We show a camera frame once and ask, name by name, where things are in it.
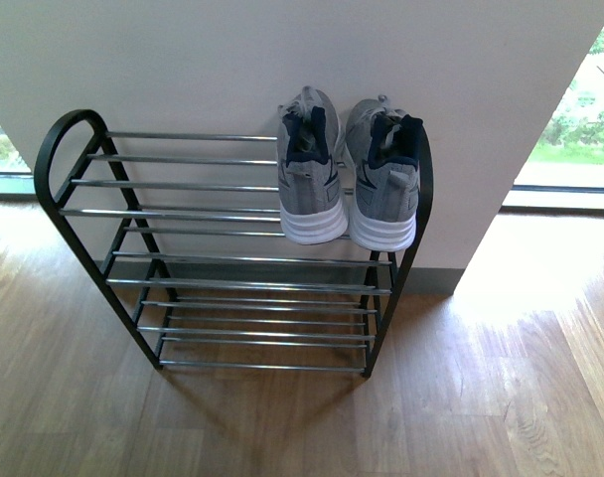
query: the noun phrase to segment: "gray sneaker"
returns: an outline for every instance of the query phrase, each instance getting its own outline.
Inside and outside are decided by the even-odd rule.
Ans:
[[[350,234],[358,245],[398,251],[414,241],[422,127],[421,119],[391,109],[382,95],[351,111],[346,156],[357,179]]]
[[[326,94],[305,86],[278,107],[280,224],[296,243],[329,241],[346,231],[348,217],[335,159],[344,133]]]

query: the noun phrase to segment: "metal bar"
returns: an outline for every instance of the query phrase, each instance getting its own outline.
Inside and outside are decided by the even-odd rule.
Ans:
[[[349,323],[345,321],[310,321],[310,320],[265,320],[254,318],[213,318],[201,316],[170,316],[170,319],[177,321],[203,322],[203,323],[242,323],[254,325],[303,325],[303,326],[345,326],[349,328],[363,327],[363,323]]]
[[[179,301],[223,301],[223,302],[246,302],[246,303],[278,303],[278,304],[306,304],[324,306],[356,306],[358,301],[320,301],[320,300],[276,300],[273,298],[228,298],[222,296],[182,296],[177,297]]]
[[[145,272],[145,279],[149,280],[151,277],[153,277],[156,274],[156,267],[158,266],[158,261],[157,260],[152,260],[150,261],[150,266],[147,267],[147,271]],[[141,288],[141,291],[139,292],[139,297],[136,300],[136,307],[134,308],[134,311],[132,312],[132,322],[135,325],[138,325],[139,320],[141,319],[141,313],[143,313],[143,301],[147,300],[147,295],[150,293],[150,287],[149,286],[144,286],[143,288]]]
[[[278,192],[274,186],[222,186],[175,182],[137,182],[128,180],[73,179],[79,187],[107,187],[113,189],[163,189],[172,191],[218,191],[218,192]]]
[[[297,341],[249,341],[249,340],[221,340],[214,338],[173,338],[173,337],[165,337],[164,341],[173,342],[173,343],[202,343],[202,344],[212,344],[212,345],[259,345],[259,346],[299,346],[299,347],[309,347],[309,348],[343,348],[343,349],[352,349],[359,350],[363,349],[365,345],[351,345],[347,343],[304,343]]]
[[[223,256],[223,255],[187,255],[174,253],[151,253],[139,251],[116,251],[116,256],[123,258],[158,258],[166,262],[190,262],[190,263],[277,263],[277,264],[305,264],[305,265],[327,265],[327,266],[386,266],[389,261],[367,261],[367,260],[333,260],[321,258],[276,258],[262,256]]]
[[[372,315],[374,310],[362,308],[311,308],[307,306],[256,306],[256,305],[229,305],[216,303],[181,303],[167,301],[146,301],[145,305],[158,307],[175,307],[190,310],[233,310],[233,311],[277,311],[289,313],[318,313],[324,315]]]
[[[379,274],[376,268],[373,268],[373,273],[371,277],[372,286],[374,286],[375,288],[379,288]],[[375,309],[376,330],[379,330],[381,326],[381,300],[379,300],[379,297],[377,295],[373,297],[373,307]]]
[[[276,333],[271,331],[203,330],[197,328],[168,328],[158,326],[139,326],[137,330],[143,333],[172,333],[178,335],[255,336],[263,338],[308,338],[314,340],[375,340],[375,336],[336,335],[331,333]]]
[[[390,288],[394,288],[394,283],[397,280],[397,274],[399,270],[397,268],[397,256],[394,251],[388,253],[388,258],[390,259]]]
[[[154,368],[158,369],[162,367],[158,357],[154,355],[154,352],[147,344],[143,336],[141,336],[141,334],[137,331],[136,326],[134,323],[132,323],[129,314],[121,304],[121,301],[114,293],[114,290],[112,290],[112,288],[105,282],[100,270],[83,246],[83,243],[76,235],[71,225],[59,214],[60,207],[51,193],[50,173],[55,153],[68,131],[81,122],[88,123],[92,127],[94,134],[100,137],[103,137],[105,131],[107,130],[105,122],[103,122],[101,116],[88,109],[71,111],[62,116],[49,130],[44,142],[42,143],[42,146],[40,147],[35,165],[35,192],[42,208],[58,229],[64,240],[68,243],[69,247],[83,268],[85,268],[85,271],[92,279],[98,290],[103,294],[106,301],[112,307],[118,319],[121,321],[123,326],[125,326],[125,329],[132,336],[150,363],[152,363]],[[110,145],[108,144],[107,140],[103,140],[101,141],[101,147],[109,148]]]
[[[377,330],[377,339],[371,354],[367,359],[366,369],[363,372],[365,377],[369,377],[373,372],[375,363],[377,362],[379,351],[385,339],[385,335],[392,321],[392,315],[396,309],[397,303],[401,296],[401,291],[405,285],[405,281],[408,278],[408,273],[414,263],[421,240],[423,239],[423,233],[425,232],[426,226],[430,219],[430,213],[432,212],[432,200],[434,197],[434,175],[432,170],[432,153],[430,151],[430,143],[425,129],[421,130],[422,136],[419,144],[419,205],[417,206],[416,212],[416,234],[412,245],[406,249],[399,266],[399,272],[392,288],[392,295],[390,296],[388,303],[385,306],[383,317],[381,319],[381,327]]]
[[[259,209],[249,207],[189,207],[158,204],[140,204],[141,211],[180,211],[180,212],[225,212],[241,214],[279,214],[279,209]]]
[[[182,139],[188,141],[252,141],[275,142],[272,136],[247,136],[239,134],[194,134],[194,133],[164,133],[164,132],[126,132],[108,131],[107,137],[122,137],[132,139]]]
[[[168,308],[167,310],[165,310],[165,316],[163,316],[163,328],[167,328],[170,326],[170,315],[172,314],[172,311],[174,311],[173,308]],[[163,345],[165,344],[165,340],[164,340],[165,337],[166,337],[166,333],[161,333],[156,342],[156,348],[154,349],[154,353],[158,357],[161,356],[161,352],[163,351]]]
[[[151,233],[151,234],[168,234],[168,235],[186,235],[186,236],[227,236],[227,237],[271,237],[271,238],[284,238],[285,235],[282,232],[251,232],[251,231],[212,231],[212,230],[200,230],[200,229],[175,229],[168,227],[147,227],[145,229],[140,227],[128,227],[127,232],[135,233]],[[346,240],[350,237],[343,235],[336,239]]]
[[[317,293],[345,293],[368,295],[390,295],[391,291],[386,289],[374,289],[372,286],[342,285],[342,284],[319,284],[319,283],[270,283],[270,282],[247,282],[227,280],[198,280],[184,278],[163,278],[151,280],[108,278],[106,283],[116,286],[151,286],[151,287],[175,287],[193,289],[219,289],[219,290],[271,290],[271,291],[313,291]]]
[[[103,149],[103,152],[106,154],[110,154],[110,155],[117,154],[116,147],[114,146],[114,142],[109,138],[107,138],[104,141],[102,149]],[[108,162],[108,165],[110,167],[110,170],[112,171],[112,174],[114,175],[114,179],[116,179],[116,181],[113,181],[113,182],[123,183],[123,184],[127,184],[130,182],[130,179],[127,176],[127,172],[125,172],[125,168],[123,167],[122,163]],[[138,210],[140,203],[139,203],[138,198],[136,197],[136,194],[134,193],[134,190],[131,187],[120,188],[120,190],[121,190],[121,195],[123,196],[123,199],[125,199],[125,203],[127,204],[127,209],[130,211]],[[134,221],[135,221],[136,225],[140,228],[145,229],[145,228],[149,227],[146,219],[135,218]],[[147,247],[148,251],[152,251],[152,252],[160,251],[159,245],[156,243],[156,239],[154,238],[154,236],[152,234],[142,233],[141,237],[143,238],[143,241],[145,242],[145,246]],[[168,270],[167,265],[163,262],[159,262],[158,271],[159,271],[159,274],[164,278],[167,278],[170,276],[170,270]],[[172,300],[176,300],[177,293],[174,288],[167,288],[166,291]]]
[[[323,372],[344,372],[344,373],[363,373],[364,368],[348,367],[320,367],[320,366],[285,366],[285,365],[250,365],[247,363],[212,363],[201,361],[175,361],[161,360],[163,366],[190,366],[199,368],[245,368],[253,370],[280,370],[280,371],[323,371]]]
[[[119,225],[119,228],[116,230],[116,234],[114,235],[112,244],[110,245],[110,248],[108,249],[108,252],[105,256],[105,259],[103,260],[103,263],[101,264],[101,267],[99,268],[99,270],[101,270],[101,274],[105,277],[107,277],[110,274],[110,270],[112,269],[112,266],[114,265],[114,261],[116,260],[116,255],[114,253],[116,251],[118,251],[121,248],[121,246],[123,245],[123,240],[125,239],[125,236],[127,234],[127,232],[125,231],[125,228],[128,227],[131,222],[132,222],[131,219],[123,219],[121,221],[121,224]]]
[[[373,263],[379,261],[379,252],[374,251],[374,250],[371,251],[371,256],[369,257],[369,261],[373,262]],[[369,269],[366,270],[366,277],[364,278],[364,286],[371,286],[373,284],[373,282],[372,282],[373,270],[374,270],[374,268],[372,266],[369,266]],[[369,306],[369,296],[362,295],[362,298],[360,299],[360,307],[367,308],[368,306]]]
[[[71,198],[71,195],[75,191],[76,186],[72,184],[72,180],[80,179],[81,177],[83,177],[83,174],[90,165],[91,161],[88,158],[88,154],[98,151],[99,147],[101,147],[102,142],[103,136],[93,134],[88,143],[83,148],[81,154],[79,154],[79,157],[73,165],[73,168],[68,173],[66,179],[62,182],[62,186],[60,187],[59,191],[55,194],[54,200],[59,208],[66,205],[68,200]]]
[[[168,214],[159,212],[140,211],[109,211],[99,209],[63,209],[62,215],[67,217],[106,217],[109,219],[154,219],[155,221],[191,221],[191,222],[240,222],[256,224],[279,224],[279,217],[249,217],[249,216],[215,216]]]
[[[242,159],[242,158],[203,158],[203,157],[162,157],[162,156],[128,156],[122,154],[91,154],[88,156],[94,161],[116,161],[132,163],[154,164],[207,164],[207,165],[232,165],[232,166],[275,166],[277,161],[267,159]]]

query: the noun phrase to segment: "metal shoe rack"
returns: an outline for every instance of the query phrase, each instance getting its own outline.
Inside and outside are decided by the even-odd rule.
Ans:
[[[72,130],[89,131],[88,125],[90,138],[80,154],[62,147]],[[136,141],[142,154],[129,152]],[[271,152],[267,158],[176,154],[179,144],[212,141],[243,149],[261,144]],[[117,152],[116,144],[127,153]],[[172,154],[163,154],[164,148]],[[274,152],[273,137],[109,131],[92,110],[64,115],[47,134],[35,169],[39,202],[155,368],[371,375],[432,207],[425,131],[416,238],[402,257],[363,250],[348,236],[334,240],[348,249],[346,257],[317,252],[329,244],[292,245],[279,228],[275,185],[218,181],[245,177],[245,170],[249,177],[252,170],[262,182],[275,184]],[[143,176],[145,166],[153,167],[153,177]],[[109,177],[93,173],[97,167]],[[157,182],[159,171],[170,171],[170,180]],[[95,204],[110,193],[117,202]],[[197,196],[202,204],[194,202]],[[228,205],[229,198],[235,204]],[[270,206],[255,205],[258,198]],[[100,256],[88,244],[88,230],[90,242],[110,231]],[[226,240],[235,240],[236,251]],[[256,241],[258,250],[294,252],[247,254],[243,245]],[[217,245],[221,250],[212,252]]]

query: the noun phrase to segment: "sneaker logo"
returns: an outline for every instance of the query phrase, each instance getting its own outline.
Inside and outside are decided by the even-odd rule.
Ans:
[[[329,164],[331,164],[331,172],[329,173],[329,179],[324,183],[325,186],[328,186],[333,181],[337,181],[338,179],[338,171],[335,170],[333,156],[329,156]]]

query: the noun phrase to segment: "chrome rod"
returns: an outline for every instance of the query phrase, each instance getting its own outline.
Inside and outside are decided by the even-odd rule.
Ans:
[[[170,315],[171,320],[203,322],[203,323],[246,323],[256,325],[310,325],[310,326],[345,326],[349,328],[363,328],[364,323],[349,323],[345,321],[310,321],[310,320],[265,320],[254,318],[213,318],[201,316],[176,316]]]
[[[271,331],[204,330],[198,328],[170,328],[162,326],[139,326],[139,332],[172,333],[177,335],[212,336],[255,336],[263,338],[309,338],[315,340],[374,341],[373,335],[336,335],[331,333],[276,333]]]
[[[247,136],[240,134],[194,134],[194,133],[163,133],[163,132],[127,132],[107,131],[107,137],[123,137],[132,139],[182,139],[188,141],[257,141],[275,142],[272,136]]]
[[[252,217],[252,216],[215,216],[215,215],[187,215],[159,212],[139,211],[109,211],[99,209],[62,209],[63,216],[68,217],[106,217],[110,219],[154,219],[158,221],[191,221],[191,222],[240,222],[256,224],[279,224],[277,217]]]
[[[228,236],[228,237],[272,237],[272,238],[283,238],[285,237],[282,232],[251,232],[251,231],[211,231],[201,229],[174,229],[174,228],[163,228],[163,227],[127,227],[127,232],[135,232],[139,234],[168,234],[168,235],[186,235],[186,236]],[[350,237],[343,235],[337,237],[337,239],[346,240]]]
[[[137,182],[114,180],[72,179],[79,187],[107,187],[113,189],[167,189],[172,191],[213,191],[213,192],[278,192],[274,186],[222,186],[191,184],[181,182]]]
[[[277,258],[262,256],[224,256],[224,255],[180,255],[173,253],[155,253],[145,251],[115,251],[115,256],[123,258],[156,258],[167,262],[192,262],[192,263],[277,263],[277,264],[305,264],[305,265],[330,265],[330,266],[388,266],[389,261],[368,260],[333,260],[321,258]]]
[[[323,371],[323,372],[344,372],[344,373],[363,373],[364,368],[347,367],[323,367],[323,366],[288,366],[288,365],[250,365],[247,363],[213,363],[207,361],[176,361],[160,360],[162,366],[191,366],[199,368],[245,368],[255,370],[291,370],[291,371]]]
[[[179,301],[223,301],[242,303],[277,303],[277,304],[306,304],[325,306],[359,306],[359,301],[319,301],[319,300],[276,300],[273,298],[228,298],[223,296],[177,296]]]
[[[189,207],[171,205],[139,204],[141,211],[180,211],[180,212],[226,212],[248,214],[279,214],[279,209],[259,209],[248,207]]]
[[[106,283],[116,286],[151,286],[157,288],[195,288],[219,290],[273,290],[309,291],[317,293],[346,293],[367,295],[390,295],[390,290],[365,285],[321,284],[321,283],[277,283],[232,280],[199,280],[186,278],[152,278],[149,280],[108,278]]]
[[[250,340],[222,340],[216,338],[174,338],[164,337],[163,341],[173,343],[203,343],[212,345],[262,345],[262,346],[299,346],[310,348],[346,348],[352,350],[364,349],[366,345],[351,345],[347,343],[304,343],[296,341],[250,341]]]
[[[126,156],[121,154],[88,154],[93,161],[116,161],[154,164],[212,164],[233,166],[275,166],[277,161],[267,159],[242,159],[221,157],[163,157],[163,156]]]
[[[364,308],[312,308],[308,306],[257,306],[229,305],[225,303],[177,303],[176,301],[143,301],[147,306],[161,308],[183,308],[190,310],[233,310],[233,311],[278,311],[290,313],[318,313],[324,315],[373,315],[374,310]]]

